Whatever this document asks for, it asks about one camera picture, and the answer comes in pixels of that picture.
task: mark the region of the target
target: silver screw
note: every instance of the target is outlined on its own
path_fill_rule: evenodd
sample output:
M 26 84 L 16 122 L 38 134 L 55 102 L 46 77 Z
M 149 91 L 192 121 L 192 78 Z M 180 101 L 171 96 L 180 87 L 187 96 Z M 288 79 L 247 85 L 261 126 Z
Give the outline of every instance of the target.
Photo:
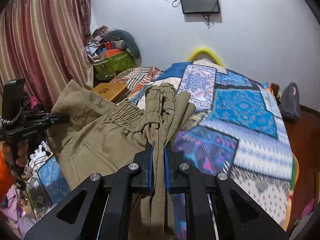
M 139 167 L 139 165 L 137 163 L 131 163 L 129 165 L 129 169 L 133 170 L 133 171 L 136 170 L 138 167 Z
M 90 175 L 90 179 L 92 181 L 96 181 L 96 180 L 100 179 L 100 175 L 98 173 L 93 173 Z
M 190 168 L 190 166 L 189 166 L 188 163 L 181 163 L 181 164 L 179 165 L 179 167 L 180 167 L 180 169 L 182 169 L 182 170 L 187 170 L 187 169 Z
M 228 178 L 228 175 L 223 172 L 218 174 L 218 179 L 226 180 L 227 178 Z

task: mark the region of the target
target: curtain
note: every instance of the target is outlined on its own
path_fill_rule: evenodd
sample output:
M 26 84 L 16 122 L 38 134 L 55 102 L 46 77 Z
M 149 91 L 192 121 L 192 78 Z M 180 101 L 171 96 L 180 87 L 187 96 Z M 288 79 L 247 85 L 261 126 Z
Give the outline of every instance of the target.
M 90 0 L 11 0 L 0 15 L 0 93 L 26 78 L 25 90 L 50 111 L 71 79 L 91 89 L 93 69 L 84 45 Z

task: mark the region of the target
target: pants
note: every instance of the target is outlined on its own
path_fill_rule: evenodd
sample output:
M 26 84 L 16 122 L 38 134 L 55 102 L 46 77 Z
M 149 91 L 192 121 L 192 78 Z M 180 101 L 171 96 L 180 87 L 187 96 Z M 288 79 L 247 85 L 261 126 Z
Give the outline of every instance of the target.
M 129 238 L 172 239 L 173 207 L 165 190 L 164 146 L 195 106 L 188 103 L 189 93 L 176 96 L 168 83 L 149 87 L 145 95 L 145 110 L 129 99 L 115 105 L 71 80 L 52 109 L 52 114 L 68 114 L 70 122 L 48 129 L 48 143 L 74 189 L 92 173 L 109 175 L 132 163 L 148 140 L 154 147 L 154 185 L 151 196 L 140 195 L 132 201 Z

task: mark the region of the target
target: triangular cutout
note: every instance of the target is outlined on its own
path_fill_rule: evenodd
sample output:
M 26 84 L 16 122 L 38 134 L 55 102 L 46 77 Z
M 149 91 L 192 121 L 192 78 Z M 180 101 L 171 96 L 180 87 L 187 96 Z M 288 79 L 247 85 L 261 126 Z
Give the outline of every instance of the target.
M 249 222 L 250 220 L 258 217 L 258 212 L 247 201 L 245 201 L 238 192 L 232 189 L 230 191 L 230 195 L 242 223 Z
M 76 222 L 86 195 L 87 191 L 85 189 L 81 190 L 78 195 L 58 212 L 57 218 L 73 225 Z

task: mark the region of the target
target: gray backpack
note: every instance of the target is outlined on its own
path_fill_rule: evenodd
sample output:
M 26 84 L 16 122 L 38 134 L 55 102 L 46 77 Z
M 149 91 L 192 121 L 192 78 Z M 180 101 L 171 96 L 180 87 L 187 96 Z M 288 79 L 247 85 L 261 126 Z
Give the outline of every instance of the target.
M 296 123 L 300 119 L 300 96 L 296 83 L 290 83 L 290 85 L 283 91 L 279 109 L 282 118 L 286 121 Z

